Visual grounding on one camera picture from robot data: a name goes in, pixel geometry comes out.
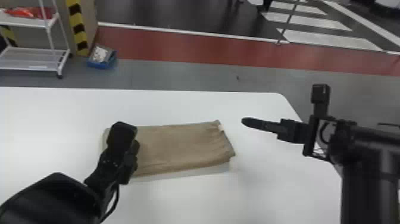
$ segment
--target white table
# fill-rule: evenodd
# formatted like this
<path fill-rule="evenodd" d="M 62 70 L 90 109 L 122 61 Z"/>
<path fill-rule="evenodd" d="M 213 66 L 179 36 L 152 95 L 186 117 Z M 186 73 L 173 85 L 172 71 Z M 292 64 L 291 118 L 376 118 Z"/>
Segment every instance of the white table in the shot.
<path fill-rule="evenodd" d="M 280 94 L 0 88 L 0 107 L 0 202 L 52 172 L 82 181 L 116 121 L 219 119 L 237 153 L 228 170 L 134 179 L 105 223 L 339 223 L 334 168 L 240 123 L 246 116 L 299 120 Z"/>

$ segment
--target brown cloth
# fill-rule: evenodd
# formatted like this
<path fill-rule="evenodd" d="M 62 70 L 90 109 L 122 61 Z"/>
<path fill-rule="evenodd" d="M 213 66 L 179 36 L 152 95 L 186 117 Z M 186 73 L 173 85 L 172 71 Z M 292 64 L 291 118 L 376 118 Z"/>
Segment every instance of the brown cloth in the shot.
<path fill-rule="evenodd" d="M 137 127 L 140 143 L 133 176 L 215 166 L 235 156 L 221 123 Z"/>

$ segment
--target hazard stripe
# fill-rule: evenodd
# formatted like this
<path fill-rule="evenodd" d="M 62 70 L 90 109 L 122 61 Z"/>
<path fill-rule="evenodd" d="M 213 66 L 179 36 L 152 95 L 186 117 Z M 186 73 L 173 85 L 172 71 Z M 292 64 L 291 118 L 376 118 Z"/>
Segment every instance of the hazard stripe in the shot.
<path fill-rule="evenodd" d="M 1 35 L 3 35 L 3 37 L 7 38 L 11 46 L 18 46 L 17 41 L 15 39 L 15 34 L 9 26 L 2 25 L 0 32 Z"/>
<path fill-rule="evenodd" d="M 70 13 L 70 26 L 73 31 L 77 54 L 81 56 L 88 56 L 88 37 L 85 31 L 85 23 L 82 17 L 80 0 L 65 0 L 65 4 Z"/>

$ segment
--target red object on shelf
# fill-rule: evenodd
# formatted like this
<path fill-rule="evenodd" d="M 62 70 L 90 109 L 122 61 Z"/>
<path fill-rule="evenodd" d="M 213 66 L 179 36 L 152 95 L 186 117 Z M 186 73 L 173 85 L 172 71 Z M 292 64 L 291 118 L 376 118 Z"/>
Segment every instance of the red object on shelf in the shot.
<path fill-rule="evenodd" d="M 52 19 L 54 14 L 54 9 L 45 7 L 45 15 L 47 19 Z M 42 14 L 41 7 L 18 7 L 18 8 L 11 8 L 4 11 L 5 13 L 16 16 L 16 17 L 24 17 L 24 18 L 39 18 L 41 20 L 44 19 Z"/>

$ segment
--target gray floor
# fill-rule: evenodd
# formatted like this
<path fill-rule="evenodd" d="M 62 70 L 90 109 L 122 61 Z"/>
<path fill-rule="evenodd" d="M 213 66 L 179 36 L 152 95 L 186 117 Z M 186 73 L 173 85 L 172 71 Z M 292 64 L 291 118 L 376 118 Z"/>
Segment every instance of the gray floor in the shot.
<path fill-rule="evenodd" d="M 0 86 L 278 92 L 307 120 L 311 85 L 327 83 L 332 87 L 331 115 L 368 127 L 400 123 L 398 77 L 135 60 L 96 70 L 86 67 L 83 58 L 70 60 L 64 76 L 58 80 L 55 73 L 0 70 Z"/>

